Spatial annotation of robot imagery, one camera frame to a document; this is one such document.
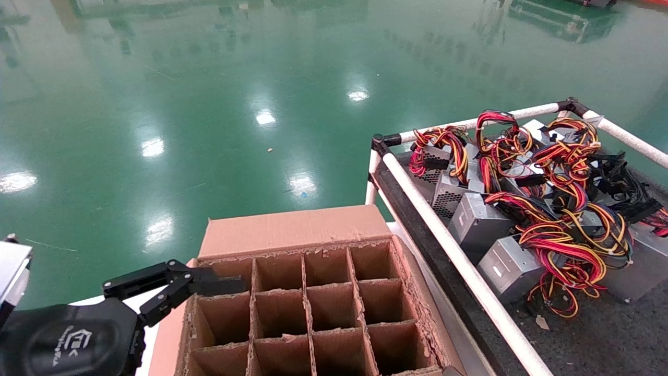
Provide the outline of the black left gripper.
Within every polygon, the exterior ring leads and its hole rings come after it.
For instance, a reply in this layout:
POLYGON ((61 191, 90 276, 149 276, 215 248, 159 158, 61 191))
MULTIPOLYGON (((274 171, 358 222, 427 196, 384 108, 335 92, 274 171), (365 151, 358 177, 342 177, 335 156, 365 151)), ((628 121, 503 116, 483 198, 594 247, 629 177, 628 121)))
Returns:
POLYGON ((134 375, 145 350, 145 327, 160 323, 192 295, 246 291, 241 276, 169 260, 103 283, 110 298, 92 305, 58 304, 13 312, 2 328, 2 375, 134 375), (137 315, 117 299, 162 288, 137 315))

